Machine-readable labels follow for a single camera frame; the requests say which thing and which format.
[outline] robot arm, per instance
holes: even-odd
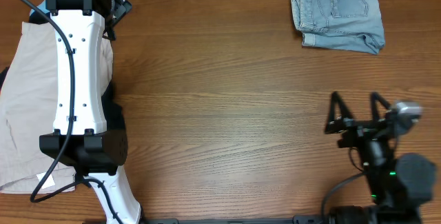
[[[386,114],[380,119],[377,102]],[[341,116],[335,118],[335,105]],[[378,93],[371,94],[372,120],[357,121],[337,92],[331,96],[325,134],[341,134],[339,148],[356,149],[362,173],[371,190],[374,207],[333,207],[321,219],[333,223],[422,223],[420,206],[433,198],[436,166],[422,155],[409,153],[396,158],[399,137],[406,134],[422,116],[422,108],[412,101],[388,103]],[[389,140],[395,139],[390,146]]]
[[[128,12],[126,0],[46,0],[51,19],[67,37],[73,53],[75,75],[74,125],[61,163],[73,166],[90,182],[106,214],[107,224],[138,224],[141,205],[130,189],[123,164],[127,158],[125,130],[107,130],[100,94],[100,47],[103,33]],[[68,134],[70,120],[70,64],[68,50],[56,32],[58,104],[54,133],[40,136],[40,149],[56,158]],[[108,193],[100,188],[105,187]],[[110,210],[112,205],[116,218]]]

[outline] fabric tag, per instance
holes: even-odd
[[[37,178],[39,179],[39,181],[41,181],[41,179],[43,179],[44,175],[46,175],[46,172],[37,174]],[[52,177],[52,174],[49,175],[48,179],[46,180],[46,182],[44,182],[43,186],[41,186],[41,189],[45,189],[47,187],[51,187],[54,186],[55,182],[54,182],[54,178]]]

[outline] light blue denim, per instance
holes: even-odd
[[[303,45],[378,54],[384,29],[378,0],[291,0]]]
[[[39,6],[37,6],[37,8],[39,8],[41,11],[43,11],[45,14],[49,13],[49,10],[46,10],[46,0],[43,1],[43,3],[40,3]],[[31,15],[32,13],[34,13],[35,10],[30,10],[29,15]]]

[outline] wooden table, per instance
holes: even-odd
[[[323,134],[338,90],[359,119],[369,93],[413,99],[421,122],[399,154],[441,163],[441,5],[379,0],[378,56],[302,48],[289,0],[130,0],[114,42],[117,102],[129,137],[125,164],[149,218],[291,217],[319,212],[325,192],[357,171],[338,135]],[[28,9],[0,0],[0,66],[10,64]],[[425,223],[441,221],[440,180]],[[0,195],[0,223],[103,219],[92,190],[31,204]],[[331,205],[369,205],[365,180]]]

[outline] black cable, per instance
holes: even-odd
[[[332,196],[332,194],[334,194],[337,190],[339,190],[340,188],[342,188],[346,184],[348,184],[348,183],[350,183],[350,182],[352,182],[352,181],[354,181],[354,180],[358,179],[359,177],[364,176],[366,174],[367,174],[367,172],[361,172],[359,174],[355,174],[355,175],[351,176],[350,178],[347,178],[347,179],[341,181],[339,184],[337,184],[331,190],[328,191],[328,193],[326,194],[326,196],[322,200],[322,207],[320,210],[323,223],[327,223],[326,222],[326,215],[325,215],[325,206],[326,206],[326,202],[329,200],[329,198]]]
[[[348,150],[348,153],[349,153],[349,160],[351,161],[351,164],[352,164],[357,170],[363,172],[363,169],[359,168],[359,167],[356,165],[355,161],[353,160],[353,157],[352,157],[352,150],[358,151],[358,149],[355,148],[355,147],[351,147],[351,148],[349,148],[349,150]]]
[[[68,185],[66,185],[66,186],[64,186],[64,187],[54,191],[53,193],[50,193],[50,194],[48,194],[46,196],[43,196],[43,197],[39,198],[38,200],[40,200],[40,199],[41,199],[40,201],[47,200],[47,199],[49,199],[49,198],[51,198],[53,196],[56,196],[59,193],[62,193],[63,191],[69,189],[70,187],[74,187],[74,186],[77,186],[77,185],[82,184],[82,183],[83,184],[86,184],[86,183],[96,183],[98,185],[98,187],[101,188],[101,190],[103,190],[103,193],[104,193],[104,196],[105,196],[105,200],[107,201],[107,204],[109,205],[109,210],[112,213],[113,218],[116,219],[119,224],[123,224],[122,220],[119,218],[118,214],[115,212],[115,210],[114,210],[114,208],[112,206],[112,203],[110,202],[109,193],[107,192],[106,188],[104,187],[104,183],[101,182],[98,179],[87,178],[87,179],[83,179],[83,180],[80,180],[80,181],[76,181],[76,182],[70,183],[70,184],[68,184]]]
[[[113,209],[112,203],[110,202],[109,194],[108,194],[106,188],[104,187],[104,184],[100,180],[98,180],[98,179],[88,178],[88,179],[84,179],[82,181],[73,182],[73,183],[71,183],[69,185],[66,185],[66,186],[56,190],[55,192],[53,192],[51,194],[48,194],[48,195],[45,195],[45,196],[43,196],[41,198],[35,199],[35,196],[38,194],[38,192],[40,191],[40,189],[43,186],[43,184],[46,182],[48,177],[51,175],[51,173],[53,172],[55,166],[57,166],[57,163],[60,161],[61,156],[63,156],[66,148],[68,147],[68,143],[69,143],[70,137],[72,136],[72,128],[74,126],[75,69],[74,69],[74,57],[72,55],[72,49],[70,47],[68,39],[64,35],[63,31],[61,31],[60,27],[53,20],[51,20],[50,17],[46,16],[46,14],[43,11],[38,9],[34,4],[29,2],[28,0],[20,0],[20,1],[24,2],[24,4],[26,4],[27,6],[29,6],[33,10],[35,10],[35,12],[39,13],[59,33],[61,39],[63,40],[63,42],[64,42],[64,44],[66,46],[66,50],[68,51],[69,67],[70,67],[69,124],[68,124],[68,131],[66,133],[66,138],[65,138],[63,146],[61,146],[61,149],[60,149],[60,152],[59,152],[58,156],[55,158],[54,162],[52,162],[51,166],[49,167],[49,169],[46,172],[46,174],[44,175],[44,177],[41,179],[39,184],[35,187],[34,191],[31,193],[30,201],[32,203],[39,203],[39,202],[47,200],[47,199],[49,199],[49,198],[51,198],[53,196],[56,196],[57,194],[63,192],[64,190],[66,190],[66,189],[68,189],[70,187],[73,187],[75,185],[78,185],[78,184],[81,184],[81,183],[93,182],[93,183],[98,184],[98,187],[100,187],[103,190],[103,193],[104,193],[104,196],[105,196],[105,200],[107,201],[107,204],[109,205],[109,209],[110,209],[110,211],[111,211],[111,213],[113,215],[113,218],[115,218],[118,221],[119,224],[123,224],[123,222],[121,221],[121,219],[118,217],[118,215],[116,214],[116,212]]]

